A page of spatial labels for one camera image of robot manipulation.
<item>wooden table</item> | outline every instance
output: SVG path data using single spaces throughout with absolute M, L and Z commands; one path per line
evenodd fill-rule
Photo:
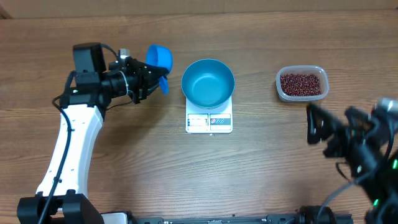
M 129 48 L 139 60 L 160 44 L 175 62 L 169 95 L 157 90 L 106 115 L 88 182 L 100 212 L 240 217 L 321 204 L 345 180 L 324 144 L 307 145 L 305 105 L 281 103 L 275 75 L 319 65 L 330 81 L 322 106 L 340 118 L 350 105 L 370 110 L 380 96 L 398 97 L 397 22 L 393 10 L 0 21 L 0 222 L 16 223 L 19 199 L 42 181 L 59 129 L 50 101 L 83 42 Z M 181 76 L 201 58 L 234 72 L 232 134 L 185 133 Z M 362 223 L 371 203 L 354 187 L 330 206 Z

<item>kitchen scale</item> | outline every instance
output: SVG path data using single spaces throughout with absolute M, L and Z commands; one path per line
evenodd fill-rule
M 214 109 L 202 109 L 195 106 L 188 99 L 186 101 L 185 130 L 187 133 L 228 134 L 232 132 L 232 96 Z

